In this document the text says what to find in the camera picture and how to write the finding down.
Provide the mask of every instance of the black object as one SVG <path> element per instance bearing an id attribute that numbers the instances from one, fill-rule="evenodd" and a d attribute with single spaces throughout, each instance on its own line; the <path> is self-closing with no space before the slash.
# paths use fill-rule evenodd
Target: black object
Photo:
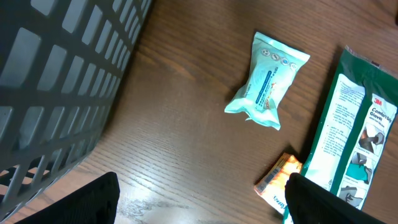
<path id="1" fill-rule="evenodd" d="M 0 222 L 95 148 L 153 4 L 0 0 Z"/>
<path id="2" fill-rule="evenodd" d="M 285 197 L 294 224 L 383 223 L 298 173 L 290 175 Z"/>
<path id="3" fill-rule="evenodd" d="M 17 224 L 114 223 L 119 194 L 118 177 L 108 172 Z"/>

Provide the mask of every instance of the gray plastic basket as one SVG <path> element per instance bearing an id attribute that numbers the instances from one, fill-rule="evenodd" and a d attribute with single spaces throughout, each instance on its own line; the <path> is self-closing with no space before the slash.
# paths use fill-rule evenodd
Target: gray plastic basket
<path id="1" fill-rule="evenodd" d="M 0 220 L 93 150 L 150 4 L 0 1 Z"/>

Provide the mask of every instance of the package seal edge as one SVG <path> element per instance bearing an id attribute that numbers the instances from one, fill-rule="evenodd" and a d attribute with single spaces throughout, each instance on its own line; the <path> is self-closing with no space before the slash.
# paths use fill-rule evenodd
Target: package seal edge
<path id="1" fill-rule="evenodd" d="M 260 32 L 256 32 L 256 34 L 254 35 L 254 38 L 257 38 L 257 39 L 275 47 L 276 49 L 281 50 L 281 51 L 301 60 L 304 63 L 310 59 L 309 54 L 306 54 L 306 53 L 296 50 L 292 47 L 289 47 L 288 45 L 285 45 L 277 40 L 274 40 Z"/>

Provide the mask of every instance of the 3m logo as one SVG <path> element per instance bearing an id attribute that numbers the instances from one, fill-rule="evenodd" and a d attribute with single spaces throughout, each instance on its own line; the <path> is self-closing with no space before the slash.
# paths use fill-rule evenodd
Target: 3m logo
<path id="1" fill-rule="evenodd" d="M 379 99 L 374 99 L 374 103 L 381 106 L 381 100 Z"/>

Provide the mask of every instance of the green package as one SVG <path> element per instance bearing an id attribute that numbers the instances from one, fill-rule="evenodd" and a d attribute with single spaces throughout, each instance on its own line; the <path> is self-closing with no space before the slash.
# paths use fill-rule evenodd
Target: green package
<path id="1" fill-rule="evenodd" d="M 398 105 L 398 80 L 346 47 L 301 174 L 362 209 Z M 289 209 L 284 223 L 293 223 Z"/>

